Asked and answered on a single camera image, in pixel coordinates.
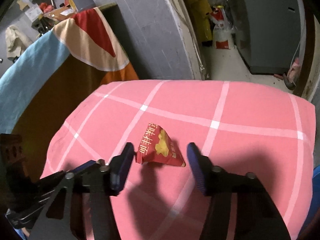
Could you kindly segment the blue striped towel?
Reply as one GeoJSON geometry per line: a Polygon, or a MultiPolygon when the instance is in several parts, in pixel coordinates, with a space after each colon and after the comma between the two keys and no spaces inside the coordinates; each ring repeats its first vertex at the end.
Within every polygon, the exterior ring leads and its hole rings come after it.
{"type": "Polygon", "coordinates": [[[31,100],[67,59],[102,71],[102,85],[138,79],[101,10],[79,12],[32,43],[1,76],[1,133],[12,132],[31,100]]]}

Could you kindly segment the hanging beige cloth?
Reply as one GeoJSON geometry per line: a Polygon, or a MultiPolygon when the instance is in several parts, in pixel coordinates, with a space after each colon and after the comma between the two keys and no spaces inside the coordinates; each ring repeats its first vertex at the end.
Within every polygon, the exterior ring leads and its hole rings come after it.
{"type": "Polygon", "coordinates": [[[19,58],[33,43],[32,40],[14,24],[8,26],[5,30],[5,42],[7,46],[7,58],[10,61],[19,58]]]}

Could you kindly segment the brown wooden counter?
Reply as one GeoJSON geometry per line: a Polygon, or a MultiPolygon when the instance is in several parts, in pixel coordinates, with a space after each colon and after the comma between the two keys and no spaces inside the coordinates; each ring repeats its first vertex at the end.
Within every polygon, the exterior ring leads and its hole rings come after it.
{"type": "Polygon", "coordinates": [[[32,181],[42,175],[50,141],[65,119],[100,85],[111,81],[109,72],[69,56],[36,93],[12,131],[22,137],[32,181]]]}

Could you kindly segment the grey refrigerator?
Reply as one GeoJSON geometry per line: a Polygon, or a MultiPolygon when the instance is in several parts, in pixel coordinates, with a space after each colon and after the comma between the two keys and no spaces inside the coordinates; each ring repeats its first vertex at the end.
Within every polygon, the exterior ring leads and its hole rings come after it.
{"type": "Polygon", "coordinates": [[[298,0],[237,0],[240,55],[252,74],[283,74],[298,52],[303,24],[298,0]]]}

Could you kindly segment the red triangular snack wrapper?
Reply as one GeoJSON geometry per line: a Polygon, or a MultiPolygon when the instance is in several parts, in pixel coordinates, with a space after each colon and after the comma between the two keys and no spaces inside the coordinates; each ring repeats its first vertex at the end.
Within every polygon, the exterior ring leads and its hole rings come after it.
{"type": "Polygon", "coordinates": [[[136,162],[185,167],[181,151],[159,125],[149,123],[139,143],[136,162]]]}

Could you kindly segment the pink checkered tablecloth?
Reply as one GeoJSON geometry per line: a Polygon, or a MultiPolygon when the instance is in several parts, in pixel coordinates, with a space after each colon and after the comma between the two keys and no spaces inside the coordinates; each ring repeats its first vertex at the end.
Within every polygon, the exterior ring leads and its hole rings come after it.
{"type": "MultiPolygon", "coordinates": [[[[194,142],[212,163],[253,172],[272,197],[292,239],[312,198],[316,111],[312,103],[248,82],[113,82],[98,88],[52,138],[43,176],[135,149],[148,124],[161,126],[186,155],[194,142]]],[[[189,167],[133,163],[112,207],[122,239],[198,239],[209,199],[189,167]]]]}

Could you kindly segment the wooden door frame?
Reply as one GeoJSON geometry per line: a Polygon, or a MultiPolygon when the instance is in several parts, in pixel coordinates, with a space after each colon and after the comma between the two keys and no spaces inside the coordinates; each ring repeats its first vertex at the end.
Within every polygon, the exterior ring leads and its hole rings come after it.
{"type": "Polygon", "coordinates": [[[184,0],[164,0],[173,16],[182,41],[191,75],[196,80],[206,79],[206,63],[196,39],[195,31],[184,0]]]}

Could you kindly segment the yellow bag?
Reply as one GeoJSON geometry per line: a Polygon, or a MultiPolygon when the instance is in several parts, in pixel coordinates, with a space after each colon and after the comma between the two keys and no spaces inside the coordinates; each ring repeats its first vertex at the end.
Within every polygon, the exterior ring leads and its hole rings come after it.
{"type": "Polygon", "coordinates": [[[191,22],[199,45],[211,47],[213,34],[209,16],[213,12],[208,0],[185,0],[191,14],[191,22]]]}

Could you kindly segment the blue plastic bucket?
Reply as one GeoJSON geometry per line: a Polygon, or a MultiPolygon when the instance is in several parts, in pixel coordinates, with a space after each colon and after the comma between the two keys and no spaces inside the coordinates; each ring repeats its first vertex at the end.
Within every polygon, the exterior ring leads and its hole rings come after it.
{"type": "Polygon", "coordinates": [[[319,165],[313,169],[311,204],[308,211],[308,215],[299,232],[299,235],[301,235],[303,231],[311,224],[313,219],[316,217],[316,213],[318,210],[319,210],[319,165]]]}

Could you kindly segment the red white bag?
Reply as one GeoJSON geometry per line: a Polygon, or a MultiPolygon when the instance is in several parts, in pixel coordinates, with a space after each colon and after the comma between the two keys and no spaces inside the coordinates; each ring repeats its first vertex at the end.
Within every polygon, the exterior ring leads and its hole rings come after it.
{"type": "Polygon", "coordinates": [[[209,14],[213,27],[213,47],[215,49],[231,50],[235,48],[233,41],[233,26],[229,22],[225,9],[222,5],[213,7],[209,14]]]}

